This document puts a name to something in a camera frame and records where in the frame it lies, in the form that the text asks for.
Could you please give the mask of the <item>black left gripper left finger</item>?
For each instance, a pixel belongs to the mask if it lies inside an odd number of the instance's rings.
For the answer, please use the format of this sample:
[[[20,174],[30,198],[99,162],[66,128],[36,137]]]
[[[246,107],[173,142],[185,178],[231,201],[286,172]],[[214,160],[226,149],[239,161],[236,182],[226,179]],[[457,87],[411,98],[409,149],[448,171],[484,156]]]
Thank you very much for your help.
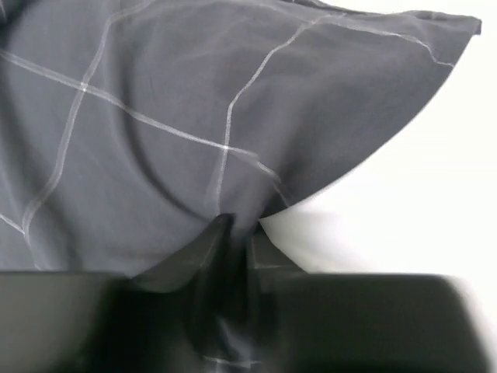
[[[3,372],[201,372],[232,216],[132,278],[1,274]]]

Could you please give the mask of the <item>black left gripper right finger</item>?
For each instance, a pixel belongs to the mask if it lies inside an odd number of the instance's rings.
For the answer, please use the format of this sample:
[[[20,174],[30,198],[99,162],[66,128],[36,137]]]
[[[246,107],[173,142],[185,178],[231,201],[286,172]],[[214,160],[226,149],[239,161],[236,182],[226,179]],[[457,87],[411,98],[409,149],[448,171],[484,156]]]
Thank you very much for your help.
[[[249,329],[263,372],[489,372],[460,295],[423,274],[308,273],[248,241]]]

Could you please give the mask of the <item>dark grey checked pillowcase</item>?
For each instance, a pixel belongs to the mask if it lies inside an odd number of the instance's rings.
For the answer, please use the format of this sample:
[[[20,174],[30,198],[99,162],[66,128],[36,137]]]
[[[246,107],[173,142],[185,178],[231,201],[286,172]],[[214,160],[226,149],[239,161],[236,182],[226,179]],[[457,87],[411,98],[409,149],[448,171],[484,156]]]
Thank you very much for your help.
[[[228,214],[201,372],[263,372],[260,220],[385,145],[480,32],[319,1],[3,1],[1,274],[132,278]]]

